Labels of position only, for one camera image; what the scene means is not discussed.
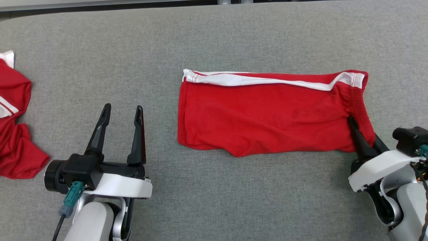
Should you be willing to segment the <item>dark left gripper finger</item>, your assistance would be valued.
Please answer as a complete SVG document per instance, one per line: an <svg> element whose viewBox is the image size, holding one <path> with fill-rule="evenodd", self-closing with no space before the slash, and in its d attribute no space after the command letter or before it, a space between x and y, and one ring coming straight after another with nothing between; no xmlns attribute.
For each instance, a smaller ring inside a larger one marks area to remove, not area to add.
<svg viewBox="0 0 428 241"><path fill-rule="evenodd" d="M145 150L145 130L142 106L136 107L134 118L135 132L133 136L133 143L131 153L127 156L127 163L129 165L145 165L146 163L146 150Z"/></svg>
<svg viewBox="0 0 428 241"><path fill-rule="evenodd" d="M98 122L95 125L95 129L90 137L90 141L84 152L84 154L86 155L95 155L100 161L104 160L104 154L102 153L102 151L104 146L106 128L109 125L110 114L111 104L107 103L100 114Z"/></svg>

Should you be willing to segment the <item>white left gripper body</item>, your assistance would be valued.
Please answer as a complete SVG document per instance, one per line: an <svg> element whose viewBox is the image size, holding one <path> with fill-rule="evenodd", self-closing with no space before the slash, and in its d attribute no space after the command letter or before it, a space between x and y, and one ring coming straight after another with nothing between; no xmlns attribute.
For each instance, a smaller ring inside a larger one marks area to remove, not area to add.
<svg viewBox="0 0 428 241"><path fill-rule="evenodd" d="M153 186L145 176L144 165L126 163L102 163L103 174L95 190L84 194L122 198L151 198Z"/></svg>

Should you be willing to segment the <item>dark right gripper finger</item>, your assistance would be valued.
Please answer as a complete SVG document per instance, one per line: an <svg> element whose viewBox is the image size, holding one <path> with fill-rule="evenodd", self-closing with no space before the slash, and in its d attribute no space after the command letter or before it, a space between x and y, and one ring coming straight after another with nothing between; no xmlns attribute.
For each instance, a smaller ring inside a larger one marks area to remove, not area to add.
<svg viewBox="0 0 428 241"><path fill-rule="evenodd" d="M376 139L373 143L373 149L375 149L378 154L382 154L386 151L390 151L390 149L385 145L385 143L380 139L380 137L377 134L376 134Z"/></svg>
<svg viewBox="0 0 428 241"><path fill-rule="evenodd" d="M347 123L350 128L350 134L358 157L358 162L366 162L378 156L379 153L365 140L357 122L352 116L348 117Z"/></svg>

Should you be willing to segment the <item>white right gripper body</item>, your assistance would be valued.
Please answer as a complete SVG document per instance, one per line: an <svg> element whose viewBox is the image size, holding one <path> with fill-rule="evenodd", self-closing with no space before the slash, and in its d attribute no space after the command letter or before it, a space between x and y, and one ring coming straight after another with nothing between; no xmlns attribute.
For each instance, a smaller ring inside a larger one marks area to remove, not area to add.
<svg viewBox="0 0 428 241"><path fill-rule="evenodd" d="M411 162L418 162L418 157L410 157L399 150L386 151L362 164L348 178L349 184L354 192L364 190L366 186L374 184Z"/></svg>

